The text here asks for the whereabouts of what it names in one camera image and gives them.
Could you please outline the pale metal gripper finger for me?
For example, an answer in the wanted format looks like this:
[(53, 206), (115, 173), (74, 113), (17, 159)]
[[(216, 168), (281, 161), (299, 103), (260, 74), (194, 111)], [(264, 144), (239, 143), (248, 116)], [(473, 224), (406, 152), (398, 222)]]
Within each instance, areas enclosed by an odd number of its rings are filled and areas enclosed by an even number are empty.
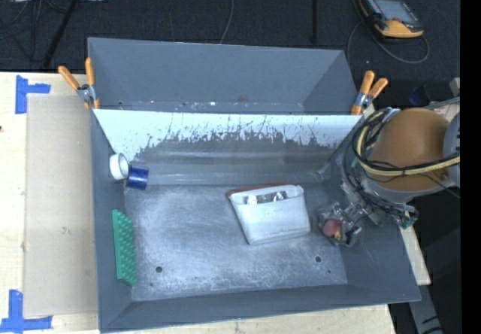
[(339, 205), (331, 205), (327, 208), (321, 208), (317, 211), (319, 224), (325, 224), (329, 220), (343, 222), (343, 208)]
[(351, 229), (342, 228), (341, 231), (335, 233), (335, 244), (352, 247), (358, 241), (362, 232), (363, 229), (360, 226), (354, 226)]

